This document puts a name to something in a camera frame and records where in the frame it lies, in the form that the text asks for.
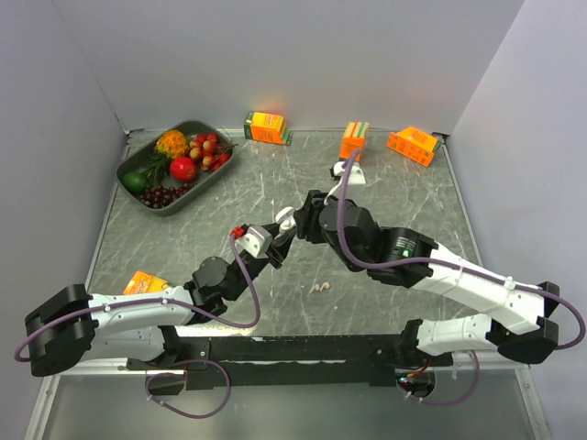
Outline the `white earbud charging case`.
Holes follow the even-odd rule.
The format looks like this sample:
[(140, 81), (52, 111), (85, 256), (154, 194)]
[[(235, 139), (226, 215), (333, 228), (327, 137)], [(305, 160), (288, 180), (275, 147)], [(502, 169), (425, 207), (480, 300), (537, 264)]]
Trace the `white earbud charging case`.
[(295, 209), (292, 206), (287, 206), (276, 214), (275, 223), (279, 226), (281, 233), (285, 233), (295, 227), (294, 212)]

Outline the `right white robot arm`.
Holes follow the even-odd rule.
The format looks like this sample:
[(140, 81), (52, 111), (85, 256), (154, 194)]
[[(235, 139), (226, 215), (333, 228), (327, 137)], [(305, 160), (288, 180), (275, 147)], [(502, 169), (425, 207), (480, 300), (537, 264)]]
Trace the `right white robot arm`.
[(353, 271), (382, 284), (448, 298), (474, 314), (445, 321), (414, 319), (401, 333), (402, 358), (421, 365), (456, 351), (495, 351), (514, 362), (539, 364), (559, 345), (549, 317), (557, 294), (547, 282), (518, 285), (459, 257), (434, 239), (405, 227), (378, 225), (350, 200), (313, 190), (293, 213), (299, 238), (328, 244)]

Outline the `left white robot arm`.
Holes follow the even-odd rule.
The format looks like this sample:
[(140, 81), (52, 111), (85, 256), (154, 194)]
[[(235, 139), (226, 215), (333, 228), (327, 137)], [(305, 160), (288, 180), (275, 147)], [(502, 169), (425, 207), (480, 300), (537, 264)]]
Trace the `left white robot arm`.
[(254, 279), (267, 266), (279, 268), (294, 236), (293, 220), (238, 226), (228, 239), (232, 262), (206, 258), (185, 284), (155, 292), (91, 294), (82, 284), (69, 285), (27, 315), (27, 338), (15, 358), (28, 363), (35, 377), (94, 359), (130, 358), (171, 368), (182, 354), (177, 327), (210, 321), (236, 327), (222, 316), (227, 303), (253, 292)]

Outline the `orange sponge box back middle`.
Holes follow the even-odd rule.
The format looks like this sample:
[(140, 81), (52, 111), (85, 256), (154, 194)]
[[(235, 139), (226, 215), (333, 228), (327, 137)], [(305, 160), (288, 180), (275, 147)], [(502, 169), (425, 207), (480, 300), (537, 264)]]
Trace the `orange sponge box back middle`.
[(339, 149), (339, 158), (341, 160), (347, 160), (354, 152), (358, 151), (356, 161), (361, 161), (362, 152), (367, 144), (369, 129), (369, 122), (351, 121), (348, 123)]

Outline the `orange sponge box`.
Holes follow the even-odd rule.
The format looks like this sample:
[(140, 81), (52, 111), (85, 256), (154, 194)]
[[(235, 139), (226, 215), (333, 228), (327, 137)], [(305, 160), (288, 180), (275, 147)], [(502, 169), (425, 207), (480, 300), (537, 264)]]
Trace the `orange sponge box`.
[(137, 295), (154, 292), (162, 292), (172, 285), (157, 276), (144, 271), (136, 271), (124, 289), (125, 295)]
[(247, 140), (284, 146), (289, 146), (293, 140), (293, 133), (282, 115), (250, 111), (243, 130)]
[(392, 132), (386, 145), (389, 149), (428, 167), (441, 145), (441, 140), (414, 126), (409, 126), (399, 132)]
[(356, 161), (361, 161), (362, 152), (367, 144), (369, 129), (369, 122), (351, 121), (348, 123), (339, 149), (339, 158), (341, 160), (347, 160), (354, 152), (358, 151)]

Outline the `orange sponge box back left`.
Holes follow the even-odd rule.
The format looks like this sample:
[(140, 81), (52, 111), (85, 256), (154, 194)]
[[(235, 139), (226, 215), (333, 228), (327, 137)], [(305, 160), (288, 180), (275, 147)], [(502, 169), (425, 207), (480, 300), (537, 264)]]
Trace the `orange sponge box back left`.
[(247, 140), (284, 146), (289, 146), (293, 140), (293, 133), (282, 115), (250, 111), (243, 130)]

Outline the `orange sponge box front left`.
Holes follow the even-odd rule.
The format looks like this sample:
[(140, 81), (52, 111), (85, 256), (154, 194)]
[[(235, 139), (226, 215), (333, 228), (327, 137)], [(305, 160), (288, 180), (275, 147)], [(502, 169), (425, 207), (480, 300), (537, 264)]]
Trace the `orange sponge box front left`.
[(124, 289), (125, 295), (137, 295), (154, 292), (162, 292), (172, 285), (157, 276), (144, 271), (136, 271)]

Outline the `red lychee bunch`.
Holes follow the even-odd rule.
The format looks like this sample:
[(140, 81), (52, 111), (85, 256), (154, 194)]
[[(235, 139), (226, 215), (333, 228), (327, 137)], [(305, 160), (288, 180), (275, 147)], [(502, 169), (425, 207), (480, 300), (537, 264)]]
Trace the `red lychee bunch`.
[(218, 135), (196, 135), (189, 143), (188, 158), (201, 171), (216, 171), (226, 164), (237, 143), (221, 142)]

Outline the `orange sponge box back right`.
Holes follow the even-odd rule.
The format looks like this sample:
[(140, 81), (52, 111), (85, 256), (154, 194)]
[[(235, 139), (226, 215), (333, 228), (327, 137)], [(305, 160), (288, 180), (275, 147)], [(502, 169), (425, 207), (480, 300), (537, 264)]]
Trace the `orange sponge box back right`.
[(414, 126), (409, 126), (399, 132), (392, 132), (386, 145), (389, 149), (428, 167), (441, 145), (441, 140)]

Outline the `red apple toy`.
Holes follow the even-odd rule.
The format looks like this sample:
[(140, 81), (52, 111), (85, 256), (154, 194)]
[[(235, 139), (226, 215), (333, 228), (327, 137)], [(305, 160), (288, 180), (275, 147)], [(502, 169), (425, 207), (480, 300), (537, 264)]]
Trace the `red apple toy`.
[(189, 157), (181, 156), (171, 162), (170, 175), (178, 182), (191, 182), (196, 178), (197, 167)]

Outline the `dark grape bunch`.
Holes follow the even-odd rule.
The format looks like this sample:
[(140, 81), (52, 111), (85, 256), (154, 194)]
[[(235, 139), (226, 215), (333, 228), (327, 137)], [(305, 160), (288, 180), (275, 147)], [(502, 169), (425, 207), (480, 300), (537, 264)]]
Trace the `dark grape bunch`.
[(192, 189), (193, 185), (188, 183), (184, 183), (179, 187), (169, 188), (160, 185), (155, 188), (146, 189), (138, 197), (138, 200), (147, 208), (162, 209), (178, 201), (181, 197), (185, 196)]

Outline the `grey fruit tray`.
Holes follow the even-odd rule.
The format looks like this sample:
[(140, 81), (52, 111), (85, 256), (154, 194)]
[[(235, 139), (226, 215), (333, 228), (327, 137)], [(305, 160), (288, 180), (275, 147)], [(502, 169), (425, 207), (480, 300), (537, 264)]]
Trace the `grey fruit tray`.
[[(186, 135), (188, 142), (199, 134), (216, 134), (218, 135), (221, 142), (229, 142), (225, 137), (223, 137), (217, 130), (213, 129), (206, 123), (203, 123), (198, 120), (186, 120), (182, 123), (174, 126), (171, 129), (176, 129), (181, 131), (183, 134)], [(117, 183), (120, 188), (126, 192), (127, 195), (131, 197), (131, 200), (138, 203), (141, 207), (145, 208), (147, 211), (157, 215), (157, 216), (169, 216), (177, 213), (181, 209), (183, 209), (188, 203), (194, 200), (196, 197), (201, 195), (206, 189), (212, 186), (214, 183), (220, 180), (221, 175), (228, 169), (230, 164), (234, 162), (234, 154), (232, 154), (229, 161), (220, 167), (218, 170), (215, 171), (202, 171), (197, 167), (197, 175), (193, 181), (190, 182), (181, 182), (176, 181), (170, 175), (170, 165), (173, 159), (168, 159), (165, 156), (157, 153), (155, 151), (155, 145), (157, 140), (160, 136), (156, 137), (145, 146), (139, 148), (137, 151), (131, 153), (123, 162), (119, 165), (116, 171), (116, 178)], [(150, 209), (144, 206), (139, 200), (138, 197), (141, 193), (131, 193), (127, 191), (122, 184), (122, 177), (132, 171), (137, 171), (145, 174), (148, 179), (150, 180), (150, 188), (155, 188), (160, 185), (164, 187), (179, 187), (184, 183), (188, 183), (193, 185), (193, 189), (190, 190), (185, 196), (181, 197), (178, 201), (170, 204), (167, 207), (162, 209)]]

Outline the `orange pineapple toy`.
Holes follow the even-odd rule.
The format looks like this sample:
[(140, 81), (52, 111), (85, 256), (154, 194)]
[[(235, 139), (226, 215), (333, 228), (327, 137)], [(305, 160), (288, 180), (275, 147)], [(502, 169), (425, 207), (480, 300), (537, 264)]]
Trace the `orange pineapple toy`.
[(163, 133), (156, 142), (155, 151), (168, 159), (175, 160), (185, 156), (190, 145), (185, 134), (176, 129)]

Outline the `green lime toy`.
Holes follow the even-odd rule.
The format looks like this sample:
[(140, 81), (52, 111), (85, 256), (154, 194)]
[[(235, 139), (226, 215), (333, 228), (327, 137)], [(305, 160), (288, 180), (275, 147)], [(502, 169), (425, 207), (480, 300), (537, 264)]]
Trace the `green lime toy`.
[(126, 173), (122, 177), (123, 187), (130, 193), (143, 193), (150, 187), (150, 180), (148, 177), (137, 171)]

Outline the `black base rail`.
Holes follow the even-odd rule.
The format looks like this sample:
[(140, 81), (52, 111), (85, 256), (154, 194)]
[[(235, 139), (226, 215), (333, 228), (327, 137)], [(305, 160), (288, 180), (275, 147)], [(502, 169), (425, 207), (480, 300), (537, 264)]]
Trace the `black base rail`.
[(393, 387), (402, 370), (453, 365), (453, 356), (426, 355), (402, 342), (399, 335), (298, 335), (185, 337), (176, 357), (143, 362), (131, 358), (127, 369), (185, 373), (189, 391), (226, 384), (234, 387), (366, 383)]

